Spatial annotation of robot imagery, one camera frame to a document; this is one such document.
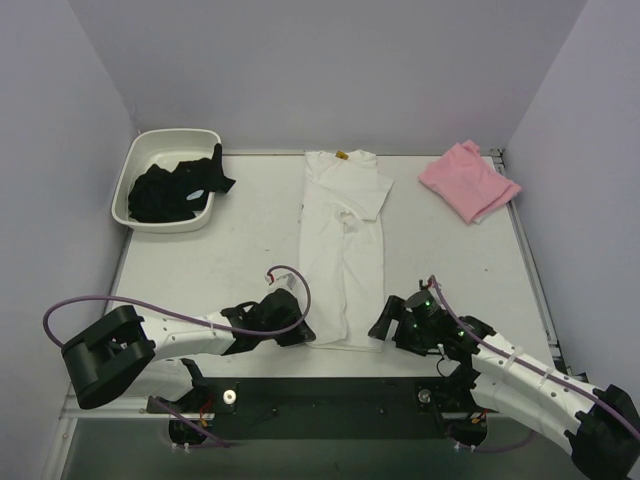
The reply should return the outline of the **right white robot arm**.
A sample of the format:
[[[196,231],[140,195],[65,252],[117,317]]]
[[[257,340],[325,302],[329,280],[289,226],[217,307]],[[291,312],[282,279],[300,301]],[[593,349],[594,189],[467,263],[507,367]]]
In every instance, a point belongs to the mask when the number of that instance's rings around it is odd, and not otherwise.
[[[437,349],[457,362],[450,380],[473,403],[507,416],[563,449],[589,479],[625,479],[639,459],[639,412],[616,385],[582,382],[526,354],[488,324],[457,316],[439,293],[388,298],[369,337],[424,356]]]

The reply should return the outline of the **white t shirt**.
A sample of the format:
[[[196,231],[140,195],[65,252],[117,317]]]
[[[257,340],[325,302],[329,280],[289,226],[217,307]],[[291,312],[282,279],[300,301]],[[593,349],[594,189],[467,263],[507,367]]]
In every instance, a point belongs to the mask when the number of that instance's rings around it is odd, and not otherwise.
[[[311,295],[311,346],[379,352],[368,335],[385,306],[381,212],[394,181],[379,173],[377,156],[305,154],[299,269]]]

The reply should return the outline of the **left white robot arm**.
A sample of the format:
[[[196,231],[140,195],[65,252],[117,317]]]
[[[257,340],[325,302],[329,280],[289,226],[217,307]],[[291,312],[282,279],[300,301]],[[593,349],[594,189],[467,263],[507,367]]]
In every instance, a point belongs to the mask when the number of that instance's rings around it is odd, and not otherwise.
[[[277,288],[261,302],[227,307],[195,323],[119,306],[67,341],[61,353],[79,406],[90,410],[122,396],[153,362],[235,355],[265,340],[289,347],[315,339],[297,298]]]

